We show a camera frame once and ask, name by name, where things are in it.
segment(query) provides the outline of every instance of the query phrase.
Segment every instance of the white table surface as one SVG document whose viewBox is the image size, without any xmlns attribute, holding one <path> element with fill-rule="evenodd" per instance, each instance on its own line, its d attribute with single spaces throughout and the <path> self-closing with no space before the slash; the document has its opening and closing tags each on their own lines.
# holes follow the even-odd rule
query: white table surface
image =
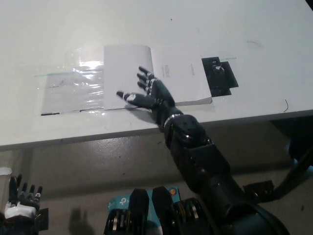
<svg viewBox="0 0 313 235">
<path fill-rule="evenodd" d="M 38 113 L 34 75 L 71 71 L 81 51 L 103 60 L 96 48 L 106 44 L 199 45 L 202 57 L 229 61 L 232 95 L 181 108 L 201 123 L 313 113 L 313 11 L 304 0 L 11 0 L 0 31 L 0 150 L 157 132 L 140 110 Z"/>
</svg>

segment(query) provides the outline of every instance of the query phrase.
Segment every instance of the small robotic hand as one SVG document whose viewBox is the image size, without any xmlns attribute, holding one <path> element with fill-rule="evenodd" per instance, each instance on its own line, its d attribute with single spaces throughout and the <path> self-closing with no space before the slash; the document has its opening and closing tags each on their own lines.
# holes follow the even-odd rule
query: small robotic hand
<svg viewBox="0 0 313 235">
<path fill-rule="evenodd" d="M 9 199 L 5 206 L 0 235 L 37 235 L 39 232 L 36 218 L 43 187 L 38 187 L 35 194 L 35 186 L 32 185 L 27 193 L 27 183 L 24 183 L 19 194 L 21 180 L 22 175 L 12 176 L 10 179 Z"/>
<path fill-rule="evenodd" d="M 175 101 L 167 88 L 151 72 L 142 67 L 139 70 L 138 86 L 144 89 L 146 95 L 123 91 L 116 94 L 132 105 L 152 111 L 183 179 L 200 196 L 219 233 L 288 235 L 289 232 L 280 220 L 245 195 L 231 177 L 227 160 L 196 118 L 184 115 L 175 107 Z M 171 226 L 171 221 L 163 223 L 163 232 L 172 231 L 171 228 L 164 228 Z M 196 222 L 194 218 L 193 222 L 189 222 L 189 227 Z M 193 233 L 182 226 L 180 224 L 175 234 Z"/>
</svg>

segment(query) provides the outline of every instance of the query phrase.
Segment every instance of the booklet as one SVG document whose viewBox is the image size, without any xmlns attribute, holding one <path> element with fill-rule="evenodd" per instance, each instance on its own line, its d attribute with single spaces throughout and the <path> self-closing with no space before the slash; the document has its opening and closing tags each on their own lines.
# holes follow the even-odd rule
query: booklet
<svg viewBox="0 0 313 235">
<path fill-rule="evenodd" d="M 129 107 L 119 90 L 145 94 L 137 85 L 139 66 L 162 80 L 178 106 L 212 102 L 198 47 L 116 45 L 104 47 L 104 109 Z"/>
</svg>

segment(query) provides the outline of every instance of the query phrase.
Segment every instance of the floor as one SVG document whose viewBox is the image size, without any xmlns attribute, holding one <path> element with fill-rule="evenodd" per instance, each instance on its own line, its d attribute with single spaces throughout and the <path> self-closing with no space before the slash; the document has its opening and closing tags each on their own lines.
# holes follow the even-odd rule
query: floor
<svg viewBox="0 0 313 235">
<path fill-rule="evenodd" d="M 208 134 L 232 166 L 239 185 L 272 179 L 279 184 L 291 161 L 288 139 L 269 122 L 212 127 Z M 175 185 L 182 198 L 194 196 L 181 180 L 163 135 L 91 141 L 0 153 L 1 166 L 44 187 L 49 230 L 42 235 L 100 235 L 107 204 L 133 188 Z M 0 177 L 6 189 L 9 176 Z M 312 179 L 280 201 L 263 204 L 292 235 L 309 235 L 313 215 Z"/>
</svg>

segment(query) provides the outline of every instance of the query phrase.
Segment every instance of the robotic arm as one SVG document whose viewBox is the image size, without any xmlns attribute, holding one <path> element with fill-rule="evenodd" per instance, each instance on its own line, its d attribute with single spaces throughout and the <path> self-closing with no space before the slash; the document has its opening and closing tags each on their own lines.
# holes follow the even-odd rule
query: robotic arm
<svg viewBox="0 0 313 235">
<path fill-rule="evenodd" d="M 280 220 L 246 197 L 231 177 L 227 160 L 196 118 L 175 107 L 173 97 L 153 73 L 143 67 L 139 70 L 138 86 L 146 95 L 123 91 L 116 94 L 152 111 L 183 179 L 200 196 L 221 234 L 288 235 Z"/>
</svg>

